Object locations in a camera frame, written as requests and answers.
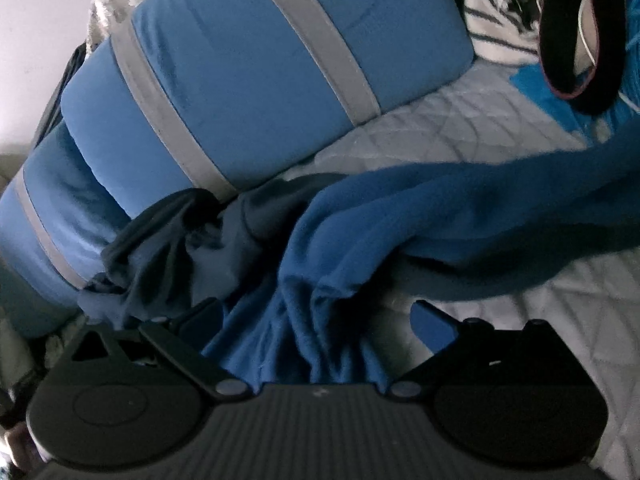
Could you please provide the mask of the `blue fleece garment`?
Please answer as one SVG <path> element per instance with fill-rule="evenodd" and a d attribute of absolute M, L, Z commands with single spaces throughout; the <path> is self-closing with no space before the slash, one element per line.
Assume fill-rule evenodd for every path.
<path fill-rule="evenodd" d="M 341 178 L 298 219 L 278 270 L 218 300 L 206 358 L 266 382 L 388 375 L 370 329 L 388 281 L 436 301 L 512 295 L 639 243 L 639 122 L 578 152 Z"/>

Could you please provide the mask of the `large blue striped pillow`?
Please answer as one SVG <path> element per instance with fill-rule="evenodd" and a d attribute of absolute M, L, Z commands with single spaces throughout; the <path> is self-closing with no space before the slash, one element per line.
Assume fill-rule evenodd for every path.
<path fill-rule="evenodd" d="M 144 0 L 73 76 L 70 135 L 128 214 L 220 200 L 460 77 L 454 0 Z"/>

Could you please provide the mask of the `white navy striped bag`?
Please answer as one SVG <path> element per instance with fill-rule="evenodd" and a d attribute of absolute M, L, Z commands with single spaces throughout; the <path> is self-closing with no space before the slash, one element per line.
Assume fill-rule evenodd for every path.
<path fill-rule="evenodd" d="M 559 11 L 568 0 L 459 0 L 461 14 L 475 54 L 489 62 L 506 66 L 526 66 L 539 62 L 542 8 Z M 596 16 L 592 0 L 577 0 L 577 39 L 574 72 L 595 66 L 600 53 Z"/>

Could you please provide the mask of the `grey quilted bedspread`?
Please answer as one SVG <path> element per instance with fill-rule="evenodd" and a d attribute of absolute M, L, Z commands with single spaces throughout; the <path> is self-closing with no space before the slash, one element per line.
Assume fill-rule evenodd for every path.
<path fill-rule="evenodd" d="M 281 268 L 317 336 L 398 257 L 387 307 L 431 300 L 512 327 L 550 322 L 603 389 L 596 463 L 639 474 L 639 119 L 562 129 L 533 70 L 485 62 L 303 166 L 342 180 L 297 222 Z"/>

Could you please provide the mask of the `small blue striped pillow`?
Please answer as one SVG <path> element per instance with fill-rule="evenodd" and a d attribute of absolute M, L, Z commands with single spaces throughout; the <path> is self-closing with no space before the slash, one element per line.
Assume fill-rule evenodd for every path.
<path fill-rule="evenodd" d="M 17 333 L 41 337 L 75 315 L 78 292 L 128 222 L 57 125 L 1 196 L 1 309 Z"/>

